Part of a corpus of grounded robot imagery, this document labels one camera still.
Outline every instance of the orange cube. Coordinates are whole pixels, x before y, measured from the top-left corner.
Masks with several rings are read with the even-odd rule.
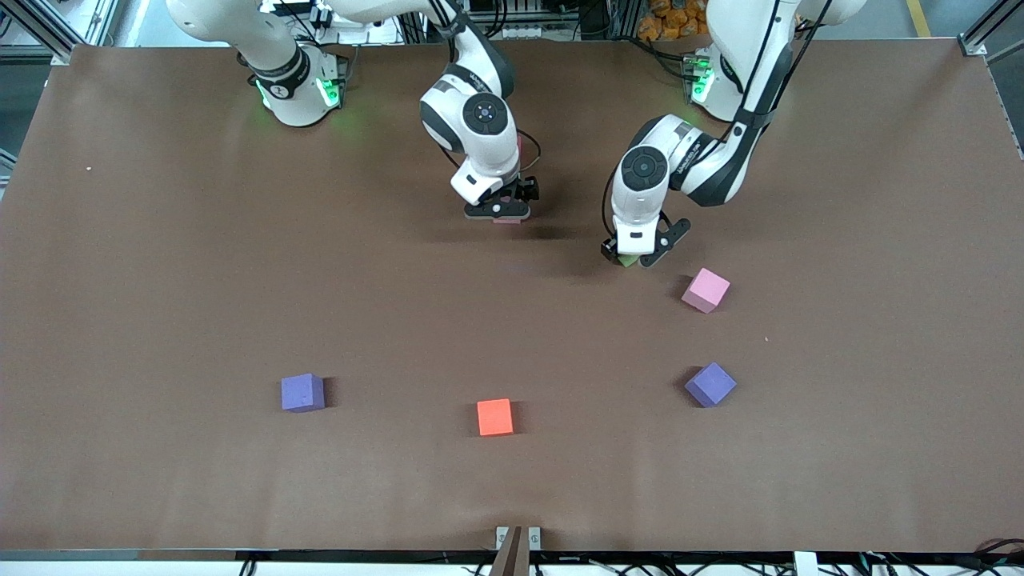
[[[512,402],[507,398],[476,403],[480,436],[512,434]]]

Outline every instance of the brown table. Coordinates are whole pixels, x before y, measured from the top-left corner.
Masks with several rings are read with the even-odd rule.
[[[815,43],[743,191],[673,197],[693,231],[644,271],[598,253],[605,178],[644,121],[700,115],[632,46],[506,45],[544,146],[519,228],[463,218],[419,125],[441,46],[362,50],[309,129],[227,50],[56,69],[0,209],[0,546],[1024,532],[1024,169],[981,59]],[[679,301],[701,266],[733,283],[708,316]],[[739,384],[705,410],[679,384],[712,361]],[[282,412],[305,371],[331,408]],[[520,434],[476,438],[496,397]]]

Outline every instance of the cube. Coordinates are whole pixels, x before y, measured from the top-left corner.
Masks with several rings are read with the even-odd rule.
[[[480,436],[512,434],[512,402],[507,398],[476,403]]]
[[[281,380],[281,408],[296,414],[324,408],[324,380],[313,374]]]
[[[729,281],[714,272],[702,268],[690,282],[683,294],[683,301],[708,314],[718,306],[722,296],[729,289]]]
[[[700,406],[711,408],[718,406],[722,399],[736,386],[736,381],[732,379],[717,362],[712,362],[686,382],[686,389]]]

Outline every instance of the purple cube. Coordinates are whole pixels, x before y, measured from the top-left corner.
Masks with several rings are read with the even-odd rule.
[[[736,381],[732,376],[726,374],[717,362],[712,362],[686,382],[686,389],[697,399],[700,406],[711,408],[718,406],[735,385]]]
[[[289,376],[283,379],[281,407],[295,413],[324,408],[324,380],[313,374]]]

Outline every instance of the floor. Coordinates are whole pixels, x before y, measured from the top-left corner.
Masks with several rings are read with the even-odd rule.
[[[993,0],[867,0],[863,9],[841,26],[819,32],[822,39],[914,38],[921,35],[955,36],[965,31]],[[58,8],[69,14],[76,27],[89,25],[83,19],[98,0],[68,0]],[[925,29],[915,26],[911,10],[920,6]],[[209,45],[182,33],[171,20],[164,0],[120,0],[112,34],[104,41],[118,46],[203,46]],[[0,45],[23,42],[12,27],[0,38]],[[389,43],[397,37],[393,23],[382,27],[342,24],[332,29],[326,41],[342,43]],[[994,32],[985,44],[989,54],[1024,38],[1024,9],[1020,9]],[[1018,132],[1024,134],[1024,50],[1004,57],[990,66],[993,80],[1002,97],[1007,116]],[[36,102],[48,73],[47,65],[9,65],[0,61],[0,148],[16,155],[28,131]],[[5,174],[0,168],[0,176]]]

